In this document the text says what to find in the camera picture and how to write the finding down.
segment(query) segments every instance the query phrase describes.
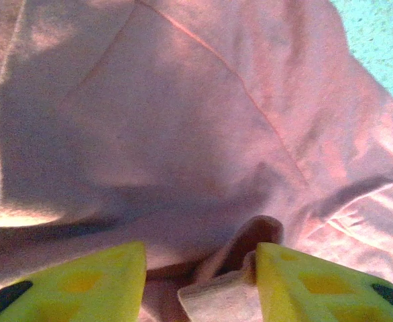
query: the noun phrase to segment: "teal floor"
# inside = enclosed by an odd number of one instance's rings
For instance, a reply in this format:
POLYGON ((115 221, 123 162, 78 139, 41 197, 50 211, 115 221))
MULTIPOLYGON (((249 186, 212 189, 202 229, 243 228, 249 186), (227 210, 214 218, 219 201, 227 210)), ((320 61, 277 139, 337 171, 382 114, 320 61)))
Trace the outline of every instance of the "teal floor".
POLYGON ((393 0, 331 0, 354 56, 393 96, 393 0))

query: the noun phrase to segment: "pink fabric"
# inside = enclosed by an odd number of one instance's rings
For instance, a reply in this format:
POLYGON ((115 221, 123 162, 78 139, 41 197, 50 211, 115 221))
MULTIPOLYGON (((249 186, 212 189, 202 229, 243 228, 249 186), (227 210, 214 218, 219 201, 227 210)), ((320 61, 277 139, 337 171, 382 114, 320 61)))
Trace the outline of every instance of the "pink fabric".
POLYGON ((0 286, 134 239, 149 271, 191 271, 260 215, 393 282, 393 99, 328 1, 23 3, 0 79, 0 286))

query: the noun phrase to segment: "pink blanket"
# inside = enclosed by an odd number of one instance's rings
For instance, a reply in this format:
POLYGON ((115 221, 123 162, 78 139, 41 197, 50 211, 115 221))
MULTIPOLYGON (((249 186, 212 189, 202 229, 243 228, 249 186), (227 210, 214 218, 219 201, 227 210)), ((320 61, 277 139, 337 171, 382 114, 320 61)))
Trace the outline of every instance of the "pink blanket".
POLYGON ((0 286, 138 239, 141 320, 186 320, 183 276, 258 216, 393 282, 393 99, 328 1, 23 2, 0 77, 0 286))

